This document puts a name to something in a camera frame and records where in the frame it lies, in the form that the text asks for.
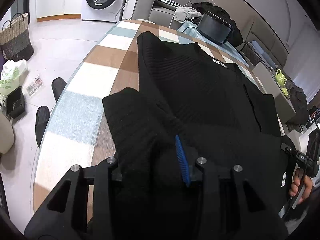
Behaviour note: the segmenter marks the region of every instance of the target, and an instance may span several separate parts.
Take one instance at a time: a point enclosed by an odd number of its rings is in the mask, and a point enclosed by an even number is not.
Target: white plastic bag
[[[27,70],[27,62],[24,59],[17,62],[8,60],[4,63],[3,70],[1,71],[0,95],[7,96],[18,86],[22,85],[28,74]]]
[[[28,98],[33,97],[34,94],[37,93],[41,87],[43,87],[43,85],[44,84],[41,77],[37,75],[36,78],[26,87]]]

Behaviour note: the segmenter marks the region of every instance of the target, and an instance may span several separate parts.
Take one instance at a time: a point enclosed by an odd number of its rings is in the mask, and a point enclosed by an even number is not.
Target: black sweater
[[[177,134],[216,165],[244,168],[268,207],[260,220],[247,221],[255,228],[252,239],[264,231],[264,222],[272,223],[270,235],[284,236],[276,214],[291,177],[281,187],[288,159],[280,150],[273,97],[263,95],[236,64],[215,63],[197,43],[162,42],[149,32],[137,43],[140,92],[127,88],[102,100],[123,176],[116,193],[120,238],[190,239],[199,192],[182,182]]]

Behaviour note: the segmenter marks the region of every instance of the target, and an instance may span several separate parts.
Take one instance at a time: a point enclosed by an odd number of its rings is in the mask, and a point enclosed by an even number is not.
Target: black slipper
[[[36,113],[36,141],[40,147],[42,137],[50,118],[50,111],[47,106],[41,106]]]
[[[52,81],[51,87],[52,87],[52,92],[56,102],[58,101],[66,85],[67,83],[63,80],[63,78],[56,78],[55,80]]]

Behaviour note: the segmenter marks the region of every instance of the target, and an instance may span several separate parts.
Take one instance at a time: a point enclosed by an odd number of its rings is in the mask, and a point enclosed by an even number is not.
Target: wicker basket
[[[15,62],[30,59],[34,52],[29,38],[28,13],[17,14],[19,16],[14,20],[6,21],[10,24],[0,31],[0,46],[4,59],[12,59]]]

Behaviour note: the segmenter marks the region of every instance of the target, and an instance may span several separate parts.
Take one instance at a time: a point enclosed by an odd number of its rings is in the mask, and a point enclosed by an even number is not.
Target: plaid tablecloth
[[[101,100],[126,87],[139,90],[137,37],[146,31],[162,41],[198,42],[206,53],[221,62],[237,63],[242,72],[264,91],[259,80],[234,54],[152,23],[118,22],[75,70],[53,110],[34,164],[34,210],[72,165],[79,164],[83,168],[96,165],[115,153]]]
[[[214,42],[208,40],[206,37],[202,36],[197,30],[197,25],[195,25],[194,23],[190,21],[184,21],[184,23],[180,26],[178,31],[183,32],[187,35],[190,35],[194,38],[197,38],[201,41],[206,42],[207,44],[210,44],[216,47],[220,51],[223,51],[229,54],[230,56],[234,57],[235,59],[237,59],[238,61],[245,64],[247,67],[249,67],[246,61],[241,57],[238,51],[229,42],[226,42],[225,44],[222,44],[222,45],[215,44]]]

